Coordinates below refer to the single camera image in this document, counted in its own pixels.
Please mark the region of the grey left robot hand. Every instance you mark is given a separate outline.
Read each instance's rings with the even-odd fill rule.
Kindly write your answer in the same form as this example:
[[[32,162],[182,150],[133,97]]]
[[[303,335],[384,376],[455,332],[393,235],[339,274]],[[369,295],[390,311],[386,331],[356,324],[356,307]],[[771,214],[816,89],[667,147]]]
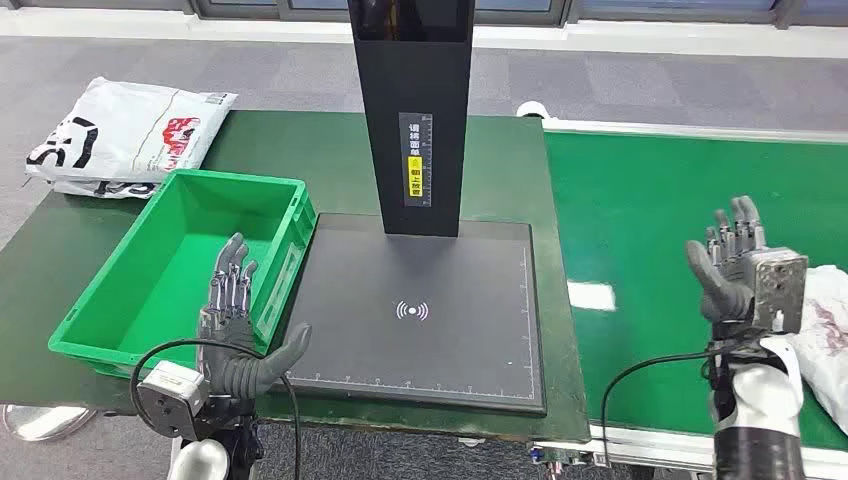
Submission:
[[[312,335],[309,324],[297,326],[294,338],[264,358],[255,350],[250,318],[253,275],[258,268],[244,237],[233,234],[219,251],[208,284],[208,300],[200,309],[197,366],[210,392],[252,400],[265,393],[305,354]]]

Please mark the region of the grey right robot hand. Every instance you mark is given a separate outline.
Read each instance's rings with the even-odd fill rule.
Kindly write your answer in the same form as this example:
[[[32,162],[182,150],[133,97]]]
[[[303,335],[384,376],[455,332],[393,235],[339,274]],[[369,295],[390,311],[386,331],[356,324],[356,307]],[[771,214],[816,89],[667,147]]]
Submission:
[[[690,271],[703,294],[701,313],[712,323],[742,321],[754,298],[745,280],[743,259],[766,248],[765,229],[753,200],[742,195],[731,199],[733,216],[714,212],[715,224],[705,231],[706,241],[688,240],[684,251]]]

